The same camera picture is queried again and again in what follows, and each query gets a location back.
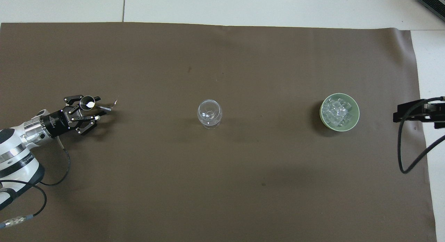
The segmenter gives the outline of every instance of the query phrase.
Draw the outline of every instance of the white floor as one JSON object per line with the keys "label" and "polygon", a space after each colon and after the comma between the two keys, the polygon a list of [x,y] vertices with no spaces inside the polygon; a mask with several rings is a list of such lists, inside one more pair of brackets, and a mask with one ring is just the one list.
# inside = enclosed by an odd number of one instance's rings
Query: white floor
{"label": "white floor", "polygon": [[[415,0],[0,0],[0,22],[122,21],[412,30],[421,98],[445,96],[445,22]],[[430,124],[424,129],[427,144],[445,134]],[[428,154],[439,242],[444,154],[445,144]]]}

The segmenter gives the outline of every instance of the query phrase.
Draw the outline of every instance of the clear drinking glass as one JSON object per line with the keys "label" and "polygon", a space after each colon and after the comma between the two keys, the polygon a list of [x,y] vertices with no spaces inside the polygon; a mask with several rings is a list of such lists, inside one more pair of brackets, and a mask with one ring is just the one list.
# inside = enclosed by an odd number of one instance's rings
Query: clear drinking glass
{"label": "clear drinking glass", "polygon": [[206,99],[197,108],[197,118],[207,129],[216,128],[221,122],[223,111],[218,102],[213,99]]}

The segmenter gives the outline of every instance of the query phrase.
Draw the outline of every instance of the bowl of ice cubes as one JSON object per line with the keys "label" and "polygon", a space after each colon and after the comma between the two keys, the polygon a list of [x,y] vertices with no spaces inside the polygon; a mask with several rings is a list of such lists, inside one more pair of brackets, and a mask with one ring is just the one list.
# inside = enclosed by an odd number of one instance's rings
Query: bowl of ice cubes
{"label": "bowl of ice cubes", "polygon": [[349,131],[357,125],[360,110],[357,102],[344,93],[329,95],[321,104],[320,118],[334,131]]}

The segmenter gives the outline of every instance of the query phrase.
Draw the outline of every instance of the brown leather mat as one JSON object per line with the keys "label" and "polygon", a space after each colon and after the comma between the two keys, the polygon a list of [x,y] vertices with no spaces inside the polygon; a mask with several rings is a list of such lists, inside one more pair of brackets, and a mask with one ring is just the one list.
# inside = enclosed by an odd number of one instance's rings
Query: brown leather mat
{"label": "brown leather mat", "polygon": [[[65,96],[118,98],[87,136],[61,137],[68,178],[1,241],[435,241],[426,159],[397,165],[397,104],[419,98],[409,31],[150,23],[0,30],[1,128]],[[359,104],[351,131],[320,121],[329,94]],[[197,119],[206,98],[221,125]],[[425,148],[404,128],[405,164]],[[33,150],[46,182],[57,142]],[[0,218],[34,213],[29,190]]]}

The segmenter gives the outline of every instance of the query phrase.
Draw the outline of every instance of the black ribbed object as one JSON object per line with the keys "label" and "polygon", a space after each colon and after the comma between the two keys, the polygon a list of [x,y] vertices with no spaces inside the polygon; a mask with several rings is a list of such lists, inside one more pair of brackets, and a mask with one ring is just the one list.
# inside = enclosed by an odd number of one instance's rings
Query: black ribbed object
{"label": "black ribbed object", "polygon": [[418,0],[426,8],[445,21],[445,0]]}

